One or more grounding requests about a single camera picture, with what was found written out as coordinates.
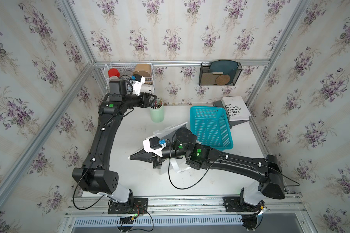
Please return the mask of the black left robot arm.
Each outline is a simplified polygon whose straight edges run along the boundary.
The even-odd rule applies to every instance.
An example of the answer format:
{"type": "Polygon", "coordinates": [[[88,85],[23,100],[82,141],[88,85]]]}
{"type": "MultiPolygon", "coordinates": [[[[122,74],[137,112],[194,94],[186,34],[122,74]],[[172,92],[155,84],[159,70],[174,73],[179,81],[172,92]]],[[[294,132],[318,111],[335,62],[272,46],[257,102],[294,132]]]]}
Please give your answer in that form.
{"type": "Polygon", "coordinates": [[[98,124],[91,149],[72,177],[84,192],[101,194],[115,203],[127,204],[133,196],[130,189],[119,183],[119,175],[110,171],[110,154],[116,133],[127,110],[148,108],[156,96],[142,90],[145,78],[115,79],[109,81],[109,91],[98,110],[98,124]]]}

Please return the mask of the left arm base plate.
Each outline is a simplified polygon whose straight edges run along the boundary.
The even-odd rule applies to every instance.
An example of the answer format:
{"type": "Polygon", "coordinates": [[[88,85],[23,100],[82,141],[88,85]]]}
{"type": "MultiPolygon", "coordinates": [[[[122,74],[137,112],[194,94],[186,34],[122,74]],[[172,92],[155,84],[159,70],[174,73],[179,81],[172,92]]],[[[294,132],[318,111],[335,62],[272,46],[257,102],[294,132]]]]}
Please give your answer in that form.
{"type": "Polygon", "coordinates": [[[134,198],[127,203],[116,203],[112,200],[108,202],[108,214],[140,214],[143,215],[148,209],[148,198],[134,198]]]}

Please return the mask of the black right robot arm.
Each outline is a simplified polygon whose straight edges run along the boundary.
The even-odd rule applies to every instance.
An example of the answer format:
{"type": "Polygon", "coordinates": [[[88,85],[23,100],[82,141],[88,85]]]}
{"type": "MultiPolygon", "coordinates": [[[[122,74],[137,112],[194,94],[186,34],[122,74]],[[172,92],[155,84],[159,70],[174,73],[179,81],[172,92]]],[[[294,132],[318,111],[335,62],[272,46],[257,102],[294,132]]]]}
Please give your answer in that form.
{"type": "Polygon", "coordinates": [[[185,127],[176,130],[172,139],[154,136],[149,139],[149,145],[159,148],[162,155],[141,149],[129,159],[151,163],[153,168],[159,169],[165,160],[184,157],[186,165],[195,170],[221,170],[249,177],[254,182],[242,188],[240,204],[258,206],[264,198],[285,198],[282,170],[273,155],[250,158],[222,152],[199,143],[196,135],[185,127]]]}

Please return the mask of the white insulated delivery bag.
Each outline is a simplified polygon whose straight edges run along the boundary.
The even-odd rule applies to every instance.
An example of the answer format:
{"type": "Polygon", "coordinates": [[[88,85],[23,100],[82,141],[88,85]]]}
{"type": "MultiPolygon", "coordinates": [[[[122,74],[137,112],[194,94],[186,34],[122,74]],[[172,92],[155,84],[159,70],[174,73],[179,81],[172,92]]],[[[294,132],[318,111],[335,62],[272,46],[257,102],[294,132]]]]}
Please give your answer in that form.
{"type": "MultiPolygon", "coordinates": [[[[172,125],[169,126],[167,128],[165,128],[164,130],[161,131],[155,131],[154,136],[159,137],[160,139],[164,139],[165,141],[171,140],[173,141],[172,137],[175,135],[176,130],[180,129],[180,128],[187,128],[187,121],[183,122],[181,124],[178,125],[172,125]]],[[[167,146],[164,148],[164,150],[169,150],[169,144],[168,142],[166,142],[167,146]]],[[[162,167],[161,169],[154,169],[154,170],[158,170],[158,173],[160,175],[166,174],[168,173],[168,166],[170,166],[170,170],[173,170],[175,173],[182,173],[185,172],[186,170],[189,170],[190,167],[185,165],[185,161],[183,160],[183,157],[180,155],[175,155],[175,156],[171,156],[171,161],[169,162],[169,159],[167,159],[166,161],[162,162],[162,167]]]]}

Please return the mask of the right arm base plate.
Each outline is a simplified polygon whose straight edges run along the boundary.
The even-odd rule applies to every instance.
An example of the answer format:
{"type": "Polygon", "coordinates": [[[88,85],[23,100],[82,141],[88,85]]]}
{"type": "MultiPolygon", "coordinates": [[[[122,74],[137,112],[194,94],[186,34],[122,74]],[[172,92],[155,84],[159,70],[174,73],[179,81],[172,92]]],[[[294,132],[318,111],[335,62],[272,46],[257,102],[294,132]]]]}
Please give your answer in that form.
{"type": "Polygon", "coordinates": [[[226,209],[226,212],[249,212],[256,213],[260,212],[264,208],[264,201],[259,201],[257,205],[251,205],[245,203],[242,197],[240,196],[231,196],[223,198],[223,206],[226,209]]]}

